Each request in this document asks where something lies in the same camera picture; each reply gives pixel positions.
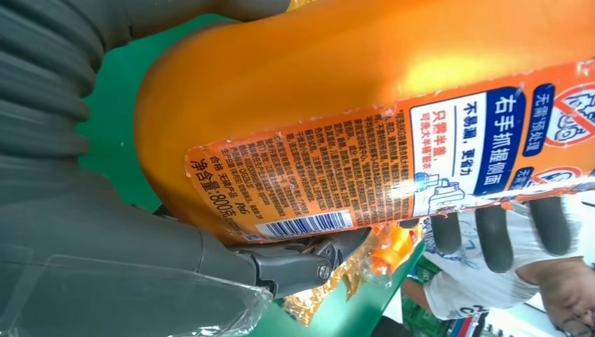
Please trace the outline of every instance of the crumpled plastic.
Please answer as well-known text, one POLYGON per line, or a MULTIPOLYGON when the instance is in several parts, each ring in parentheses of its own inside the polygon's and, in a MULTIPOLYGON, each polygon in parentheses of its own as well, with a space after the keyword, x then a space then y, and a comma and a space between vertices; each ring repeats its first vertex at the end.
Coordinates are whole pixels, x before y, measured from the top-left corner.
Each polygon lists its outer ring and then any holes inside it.
POLYGON ((290 315, 308 327, 322 305, 322 302, 334 291, 342 279, 347 285, 347 300, 357 293, 359 287, 365 282, 360 273, 359 263, 366 258, 370 251, 372 240, 368 239, 350 258, 348 258, 331 275, 323 286, 304 290, 284 298, 283 308, 290 315))

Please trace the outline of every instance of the barcode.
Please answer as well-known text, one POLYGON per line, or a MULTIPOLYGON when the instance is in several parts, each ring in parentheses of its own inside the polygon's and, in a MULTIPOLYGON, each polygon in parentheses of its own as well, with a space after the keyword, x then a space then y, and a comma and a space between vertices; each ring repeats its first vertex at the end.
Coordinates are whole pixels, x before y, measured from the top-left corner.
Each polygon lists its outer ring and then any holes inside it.
POLYGON ((353 221, 348 210, 256 225, 260 233, 269 239, 299 237, 350 227, 353 227, 353 221))

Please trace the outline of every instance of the green surface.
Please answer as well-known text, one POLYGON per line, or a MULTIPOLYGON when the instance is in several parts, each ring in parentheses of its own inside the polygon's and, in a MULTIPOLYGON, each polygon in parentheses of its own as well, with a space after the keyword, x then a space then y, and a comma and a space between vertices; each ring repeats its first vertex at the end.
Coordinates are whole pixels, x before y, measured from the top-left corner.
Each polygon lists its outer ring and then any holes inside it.
POLYGON ((250 337, 368 337, 423 250, 424 245, 419 245, 409 261, 394 273, 393 287, 383 289, 374 284, 363 284, 346 302, 347 287, 341 282, 322 303, 309 328, 285 313, 280 305, 273 304, 250 337))
MULTIPOLYGON (((134 152, 133 110, 143 75, 169 46, 184 35, 216 20, 221 18, 214 15, 197 18, 186 25, 135 41, 112 51, 105 58, 95 92, 87 99, 91 107, 91 120, 79 127, 79 132, 88 136, 91 143, 91 153, 81 158, 80 162, 108 176, 123 200, 129 204, 149 210, 161 204, 145 180, 134 152)), ((406 266, 395 273, 395 286, 392 288, 381 289, 364 284, 346 303, 347 290, 341 283, 320 307, 309 329, 292 319, 279 305, 273 304, 251 337, 369 336, 394 295, 396 285, 402 282, 406 271, 421 254, 420 249, 406 266)))
POLYGON ((79 125, 91 142, 91 153, 80 163, 108 176, 125 202, 151 211, 161 204, 142 174, 133 144, 134 104, 145 72, 176 41, 221 19, 201 16, 107 54, 95 91, 86 99, 91 119, 79 125))

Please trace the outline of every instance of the gray rubber finger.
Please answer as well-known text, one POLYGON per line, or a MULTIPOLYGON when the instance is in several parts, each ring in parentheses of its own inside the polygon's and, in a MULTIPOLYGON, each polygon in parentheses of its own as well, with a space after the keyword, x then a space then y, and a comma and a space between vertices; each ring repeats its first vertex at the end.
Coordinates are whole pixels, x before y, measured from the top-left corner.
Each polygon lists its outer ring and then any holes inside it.
POLYGON ((432 216, 431 220, 436 248, 444 254, 458 251, 462 245, 459 216, 450 213, 448 216, 432 216))
POLYGON ((570 224, 564 216, 562 198, 550 197, 528 202, 533 224, 545 250, 556 256, 570 250, 570 224))
POLYGON ((506 272, 512 267, 514 254, 508 236, 506 210, 500 206, 475 210, 477 234, 486 264, 493 272, 506 272))
POLYGON ((420 219, 409 219, 399 222, 399 226, 410 230, 411 228, 417 226, 418 223, 420 223, 420 219))

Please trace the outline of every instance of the plastic packaging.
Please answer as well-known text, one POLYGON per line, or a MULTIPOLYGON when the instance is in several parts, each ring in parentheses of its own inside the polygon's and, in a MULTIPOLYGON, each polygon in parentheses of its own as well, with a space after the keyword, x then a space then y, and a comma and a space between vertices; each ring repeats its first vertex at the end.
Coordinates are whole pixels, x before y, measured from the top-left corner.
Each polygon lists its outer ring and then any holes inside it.
POLYGON ((383 226, 375 236, 375 244, 360 264, 366 281, 383 287, 392 285, 392 275, 410 257, 422 241, 422 226, 402 228, 396 223, 383 226))
POLYGON ((460 6, 317 1, 186 39, 138 96, 149 183, 225 243, 592 188, 595 2, 460 6))
POLYGON ((245 336, 273 299, 185 270, 69 256, 39 265, 32 255, 0 244, 3 286, 13 289, 0 301, 2 337, 245 336))

